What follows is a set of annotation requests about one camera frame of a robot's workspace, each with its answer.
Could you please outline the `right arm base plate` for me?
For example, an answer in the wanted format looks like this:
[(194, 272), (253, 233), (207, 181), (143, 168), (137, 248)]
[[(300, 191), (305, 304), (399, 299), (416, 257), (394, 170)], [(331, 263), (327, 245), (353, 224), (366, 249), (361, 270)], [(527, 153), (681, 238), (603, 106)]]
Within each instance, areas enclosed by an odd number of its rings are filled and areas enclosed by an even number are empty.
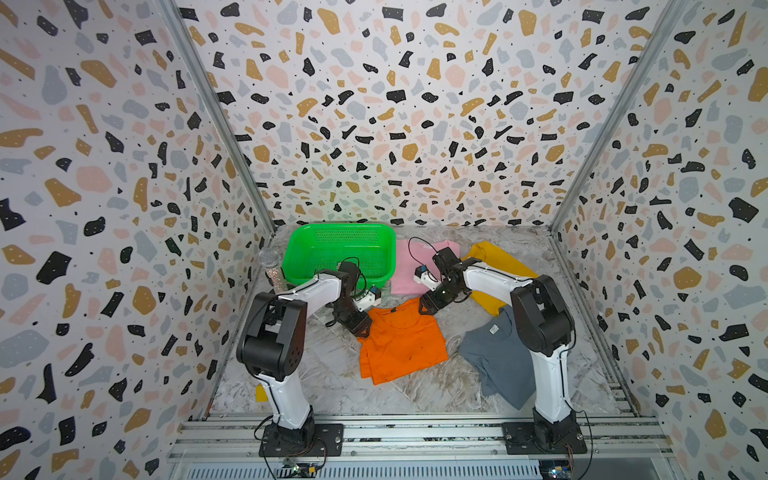
[(586, 454), (588, 446), (580, 426), (571, 420), (505, 422), (502, 437), (508, 455)]

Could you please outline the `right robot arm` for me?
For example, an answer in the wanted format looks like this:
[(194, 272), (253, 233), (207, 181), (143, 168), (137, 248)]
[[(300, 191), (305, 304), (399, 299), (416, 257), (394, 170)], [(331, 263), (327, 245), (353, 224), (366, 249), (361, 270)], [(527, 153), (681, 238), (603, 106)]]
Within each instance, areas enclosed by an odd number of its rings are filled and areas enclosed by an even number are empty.
[(424, 266), (414, 281), (428, 291), (420, 298), (420, 312), (433, 315), (453, 303), (461, 293), (484, 293), (512, 308), (522, 344), (532, 356), (536, 385), (534, 413), (540, 421), (557, 425), (570, 417), (567, 353), (575, 335), (573, 318), (554, 280), (547, 276), (519, 277), (495, 269), (475, 258), (443, 264), (435, 277)]

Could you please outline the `green plastic basket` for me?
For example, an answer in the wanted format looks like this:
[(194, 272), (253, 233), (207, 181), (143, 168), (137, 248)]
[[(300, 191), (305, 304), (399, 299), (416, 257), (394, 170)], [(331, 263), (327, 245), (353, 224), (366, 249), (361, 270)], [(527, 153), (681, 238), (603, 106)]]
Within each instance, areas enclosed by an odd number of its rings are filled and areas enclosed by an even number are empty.
[(301, 226), (289, 240), (282, 270), (288, 282), (303, 284), (342, 261), (356, 264), (364, 285), (382, 287), (396, 270), (396, 236), (381, 224), (322, 223)]

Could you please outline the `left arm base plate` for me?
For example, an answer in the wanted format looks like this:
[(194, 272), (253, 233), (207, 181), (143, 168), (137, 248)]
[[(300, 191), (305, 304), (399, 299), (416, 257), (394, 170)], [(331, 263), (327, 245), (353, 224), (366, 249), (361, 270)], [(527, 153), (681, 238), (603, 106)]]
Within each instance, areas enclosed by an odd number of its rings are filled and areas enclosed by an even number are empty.
[(339, 457), (343, 442), (344, 425), (341, 423), (312, 424), (296, 430), (270, 424), (263, 432), (259, 455)]

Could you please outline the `grey t-shirt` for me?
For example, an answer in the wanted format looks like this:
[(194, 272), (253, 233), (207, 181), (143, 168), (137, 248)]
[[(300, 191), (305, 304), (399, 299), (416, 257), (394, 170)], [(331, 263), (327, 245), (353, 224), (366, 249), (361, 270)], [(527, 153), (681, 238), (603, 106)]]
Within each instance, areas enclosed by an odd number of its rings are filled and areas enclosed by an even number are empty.
[(484, 396), (498, 395), (520, 410), (535, 393), (532, 357), (518, 335), (511, 306), (467, 332), (458, 353), (478, 373)]

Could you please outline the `orange t-shirt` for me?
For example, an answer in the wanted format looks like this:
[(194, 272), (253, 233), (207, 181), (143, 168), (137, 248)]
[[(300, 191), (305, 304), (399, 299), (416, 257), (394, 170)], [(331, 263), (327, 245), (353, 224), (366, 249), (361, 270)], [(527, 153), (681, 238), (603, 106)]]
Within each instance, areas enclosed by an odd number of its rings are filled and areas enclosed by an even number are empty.
[(374, 308), (369, 336), (359, 338), (360, 372), (374, 385), (388, 383), (449, 359), (437, 320), (420, 312), (420, 299)]

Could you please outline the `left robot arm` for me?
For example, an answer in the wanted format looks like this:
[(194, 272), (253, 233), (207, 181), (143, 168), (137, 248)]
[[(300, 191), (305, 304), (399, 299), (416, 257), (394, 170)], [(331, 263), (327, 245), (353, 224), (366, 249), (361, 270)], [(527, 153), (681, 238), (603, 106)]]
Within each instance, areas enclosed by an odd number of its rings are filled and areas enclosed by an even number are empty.
[(283, 293), (256, 295), (236, 348), (236, 359), (264, 388), (272, 408), (272, 422), (291, 433), (310, 424), (312, 407), (297, 370), (304, 355), (311, 315), (332, 310), (331, 323), (358, 338), (370, 335), (369, 310), (380, 304), (382, 290), (366, 283), (359, 266), (343, 261), (336, 270), (319, 271), (311, 280)]

